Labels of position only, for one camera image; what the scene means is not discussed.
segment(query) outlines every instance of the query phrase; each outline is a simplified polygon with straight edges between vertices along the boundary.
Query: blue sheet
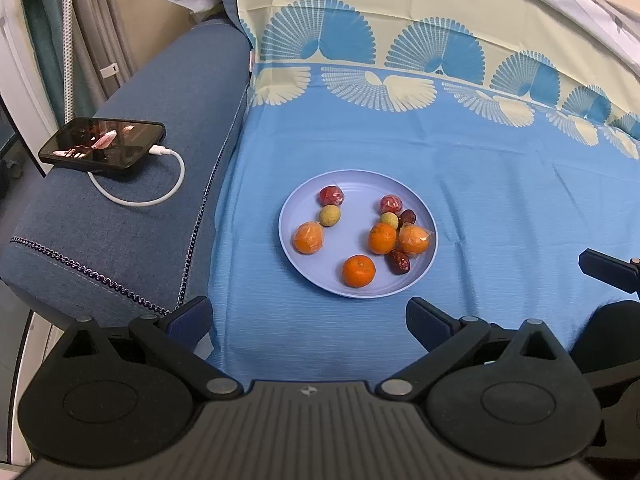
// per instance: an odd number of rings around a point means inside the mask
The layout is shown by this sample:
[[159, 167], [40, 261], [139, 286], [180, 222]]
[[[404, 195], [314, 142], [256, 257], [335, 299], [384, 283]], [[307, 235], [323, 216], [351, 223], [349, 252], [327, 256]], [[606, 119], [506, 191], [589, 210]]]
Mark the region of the blue sheet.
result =
[[[209, 362], [245, 384], [375, 382], [424, 353], [404, 325], [412, 296], [506, 328], [538, 317], [566, 346], [596, 307], [628, 298], [577, 265], [587, 247], [621, 259], [640, 254], [640, 162], [604, 129], [588, 146], [562, 130], [571, 133], [555, 108], [539, 105], [530, 106], [531, 125], [504, 124], [490, 102], [470, 104], [476, 88], [454, 88], [437, 75], [429, 78], [432, 104], [376, 110], [332, 91], [327, 67], [312, 64], [302, 95], [255, 106], [246, 118], [215, 217]], [[380, 81], [409, 76], [358, 70]], [[482, 102], [494, 96], [482, 92]], [[358, 301], [325, 293], [280, 248], [277, 219], [289, 193], [345, 168], [398, 179], [434, 215], [440, 246], [433, 267], [400, 294]]]

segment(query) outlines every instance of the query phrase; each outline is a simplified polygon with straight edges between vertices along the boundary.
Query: logo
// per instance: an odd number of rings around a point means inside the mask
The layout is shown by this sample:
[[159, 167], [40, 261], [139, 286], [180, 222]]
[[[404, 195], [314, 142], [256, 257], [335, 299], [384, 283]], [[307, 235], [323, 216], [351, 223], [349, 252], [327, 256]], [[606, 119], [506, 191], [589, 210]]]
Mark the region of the logo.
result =
[[303, 386], [302, 388], [300, 388], [299, 391], [304, 396], [311, 397], [311, 396], [314, 396], [316, 393], [318, 393], [320, 390], [318, 390], [315, 386], [311, 386], [309, 384], [307, 386]]

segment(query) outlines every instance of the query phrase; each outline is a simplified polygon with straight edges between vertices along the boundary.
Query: cream fan motif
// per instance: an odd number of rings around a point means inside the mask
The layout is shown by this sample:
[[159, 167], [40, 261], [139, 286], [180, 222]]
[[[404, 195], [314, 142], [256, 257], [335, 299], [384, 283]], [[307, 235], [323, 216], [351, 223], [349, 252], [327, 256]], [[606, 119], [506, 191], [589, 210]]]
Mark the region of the cream fan motif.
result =
[[322, 80], [345, 101], [385, 112], [427, 107], [437, 94], [430, 79], [389, 75], [382, 81], [371, 70], [322, 67]]
[[623, 155], [638, 160], [638, 146], [625, 132], [615, 126], [598, 126], [598, 129], [611, 144], [613, 144]]
[[442, 87], [465, 108], [485, 119], [517, 128], [533, 124], [533, 110], [523, 101], [500, 95], [489, 96], [481, 90], [448, 82], [443, 82]]
[[310, 80], [311, 67], [308, 66], [263, 68], [255, 78], [252, 106], [281, 105], [300, 97]]
[[587, 146], [595, 146], [598, 143], [598, 131], [596, 126], [591, 124], [587, 119], [582, 117], [565, 114], [560, 110], [548, 108], [539, 105], [538, 109], [544, 112], [546, 118], [553, 126], [562, 133], [567, 134], [574, 140], [586, 144]]

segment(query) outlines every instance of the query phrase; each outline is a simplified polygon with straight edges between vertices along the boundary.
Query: orange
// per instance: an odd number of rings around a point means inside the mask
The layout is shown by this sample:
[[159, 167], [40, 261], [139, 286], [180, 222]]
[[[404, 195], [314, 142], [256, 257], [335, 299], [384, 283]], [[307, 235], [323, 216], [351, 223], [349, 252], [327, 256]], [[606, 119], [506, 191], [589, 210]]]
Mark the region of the orange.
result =
[[380, 222], [369, 232], [369, 249], [375, 254], [387, 254], [396, 246], [396, 230], [393, 226]]
[[302, 254], [313, 254], [320, 250], [324, 231], [318, 222], [303, 223], [293, 235], [293, 246]]
[[429, 247], [429, 233], [415, 224], [404, 224], [398, 233], [398, 245], [404, 254], [415, 258]]
[[371, 258], [363, 254], [352, 256], [342, 266], [342, 279], [353, 288], [369, 285], [375, 275], [376, 266]]

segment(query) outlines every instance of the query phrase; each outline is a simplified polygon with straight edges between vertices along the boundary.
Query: ribbed black surface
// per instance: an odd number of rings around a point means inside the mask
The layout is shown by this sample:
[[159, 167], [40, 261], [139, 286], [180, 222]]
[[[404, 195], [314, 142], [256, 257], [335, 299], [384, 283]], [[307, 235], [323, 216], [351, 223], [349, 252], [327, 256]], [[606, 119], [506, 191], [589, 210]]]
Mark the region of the ribbed black surface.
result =
[[595, 480], [597, 476], [577, 462], [532, 471], [479, 464], [444, 447], [415, 407], [378, 399], [363, 383], [258, 382], [247, 396], [208, 404], [180, 442], [152, 459], [98, 471], [40, 461], [20, 478]]

